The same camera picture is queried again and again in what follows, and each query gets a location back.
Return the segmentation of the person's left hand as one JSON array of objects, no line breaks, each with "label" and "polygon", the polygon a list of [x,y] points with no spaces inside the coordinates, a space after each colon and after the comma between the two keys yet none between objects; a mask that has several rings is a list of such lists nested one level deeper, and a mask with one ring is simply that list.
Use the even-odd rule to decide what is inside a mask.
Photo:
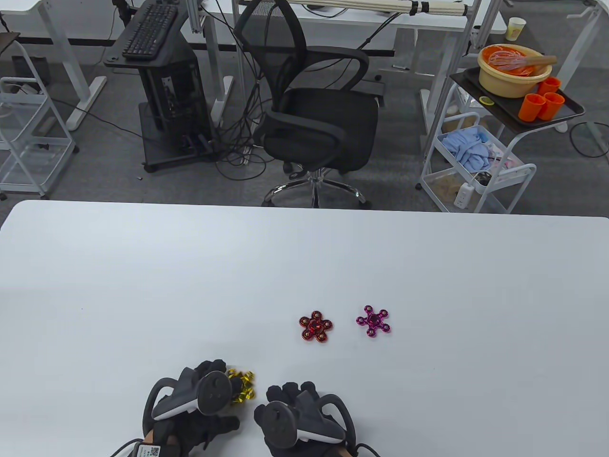
[{"label": "person's left hand", "polygon": [[187,457],[193,448],[205,450],[217,436],[241,426],[226,414],[242,381],[230,378],[224,360],[206,360],[184,368],[177,379],[159,379],[150,390],[143,412],[143,440],[133,457]]}]

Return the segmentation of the person's right hand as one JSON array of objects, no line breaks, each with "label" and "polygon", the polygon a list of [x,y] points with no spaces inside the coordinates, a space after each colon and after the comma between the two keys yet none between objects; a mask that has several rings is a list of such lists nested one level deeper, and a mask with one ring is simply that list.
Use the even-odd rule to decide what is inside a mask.
[{"label": "person's right hand", "polygon": [[356,429],[336,394],[320,396],[313,382],[285,383],[266,392],[254,411],[273,457],[356,457]]}]

